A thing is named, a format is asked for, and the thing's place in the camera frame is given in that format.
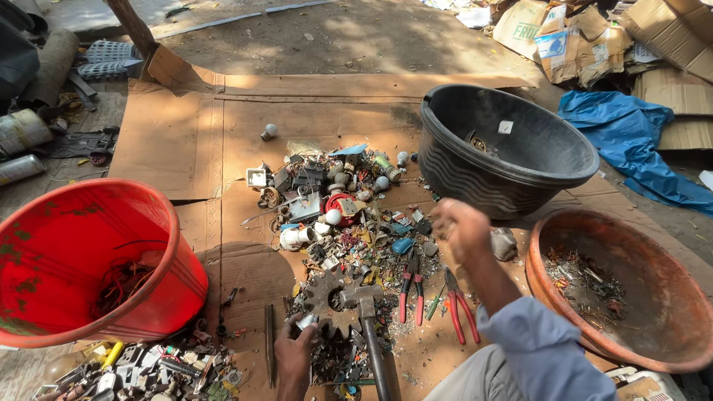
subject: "dirt ground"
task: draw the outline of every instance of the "dirt ground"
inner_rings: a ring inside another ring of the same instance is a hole
[[[192,64],[229,74],[488,73],[512,71],[531,82],[524,91],[556,112],[564,90],[541,68],[483,32],[466,28],[450,11],[418,0],[339,0],[282,11],[160,40]],[[713,169],[709,152],[669,156],[690,178]],[[692,163],[691,160],[704,161]],[[713,220],[648,200],[617,184],[624,177],[602,161],[606,179],[636,207],[713,265]]]

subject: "light blue sleeve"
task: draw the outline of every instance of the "light blue sleeve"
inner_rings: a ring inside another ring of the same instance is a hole
[[[520,391],[529,401],[614,401],[614,383],[575,343],[580,331],[532,297],[522,297],[492,318],[478,307],[478,331],[499,344]]]

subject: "person's hand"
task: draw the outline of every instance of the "person's hand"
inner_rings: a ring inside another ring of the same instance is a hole
[[[434,222],[434,232],[451,245],[456,262],[478,260],[492,253],[490,245],[490,219],[467,203],[444,198],[431,211],[440,218]]]
[[[317,324],[307,326],[300,333],[297,321],[302,313],[290,317],[275,340],[275,359],[279,374],[278,401],[303,400],[309,387],[309,366],[312,350],[319,344]]]

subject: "gray trousers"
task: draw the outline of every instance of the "gray trousers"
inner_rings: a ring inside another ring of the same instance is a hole
[[[474,353],[446,376],[424,401],[527,401],[498,345]]]

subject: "person's arm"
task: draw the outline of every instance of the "person's arm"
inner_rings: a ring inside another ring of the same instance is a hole
[[[453,256],[468,272],[482,305],[478,330],[503,348],[520,391],[530,401],[611,401],[611,379],[584,357],[580,331],[535,298],[523,297],[490,247],[490,220],[476,209],[443,199],[431,212],[441,218]]]
[[[312,323],[299,333],[296,323],[300,319],[302,313],[288,319],[275,340],[279,375],[277,401],[303,401],[309,387],[309,366],[312,364],[312,350],[319,343],[319,331],[317,324]]]

